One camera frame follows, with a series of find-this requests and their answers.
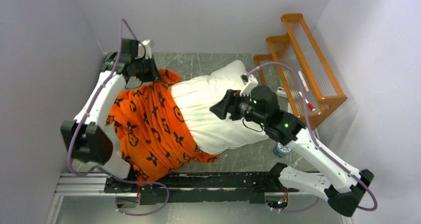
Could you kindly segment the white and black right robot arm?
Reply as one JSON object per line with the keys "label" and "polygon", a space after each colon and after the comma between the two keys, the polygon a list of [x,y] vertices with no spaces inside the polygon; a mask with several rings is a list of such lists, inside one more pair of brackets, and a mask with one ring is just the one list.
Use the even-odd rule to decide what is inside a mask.
{"label": "white and black right robot arm", "polygon": [[260,125],[271,140],[289,147],[320,172],[303,172],[277,163],[268,177],[268,186],[273,191],[284,187],[312,194],[345,217],[352,217],[357,209],[372,212],[378,208],[369,189],[374,174],[347,164],[329,150],[309,125],[279,108],[278,96],[268,87],[259,85],[249,95],[229,89],[221,101],[210,107],[210,112],[221,120],[245,120]]}

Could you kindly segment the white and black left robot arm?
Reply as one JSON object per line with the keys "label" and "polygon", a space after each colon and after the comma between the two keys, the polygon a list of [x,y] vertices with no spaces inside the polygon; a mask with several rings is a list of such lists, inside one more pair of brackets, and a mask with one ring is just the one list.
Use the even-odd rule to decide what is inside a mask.
{"label": "white and black left robot arm", "polygon": [[120,51],[108,53],[101,66],[98,81],[82,110],[61,125],[61,134],[68,150],[67,165],[73,168],[73,160],[93,164],[92,170],[100,169],[109,176],[118,177],[117,184],[125,192],[137,187],[137,177],[130,174],[130,164],[121,158],[117,148],[104,132],[108,114],[116,98],[130,78],[141,82],[161,81],[152,54],[151,39],[138,41],[122,39]]}

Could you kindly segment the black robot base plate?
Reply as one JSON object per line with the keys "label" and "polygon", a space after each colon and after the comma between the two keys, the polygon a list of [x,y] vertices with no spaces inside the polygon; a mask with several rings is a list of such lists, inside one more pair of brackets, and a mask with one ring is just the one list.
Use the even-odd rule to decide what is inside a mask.
{"label": "black robot base plate", "polygon": [[122,198],[140,195],[140,205],[154,205],[164,201],[263,204],[267,197],[280,197],[285,191],[268,172],[176,172],[164,176],[158,182],[139,187],[107,178],[104,192]]}

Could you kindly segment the orange patterned pillowcase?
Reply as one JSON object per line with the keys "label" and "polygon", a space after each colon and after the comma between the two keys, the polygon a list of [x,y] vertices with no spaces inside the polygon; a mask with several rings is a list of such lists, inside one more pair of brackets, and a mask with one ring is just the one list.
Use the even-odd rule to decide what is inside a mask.
{"label": "orange patterned pillowcase", "polygon": [[162,81],[120,92],[106,119],[120,141],[122,159],[141,183],[157,181],[191,160],[212,163],[219,157],[199,148],[170,93],[181,77],[170,70],[159,74]]}

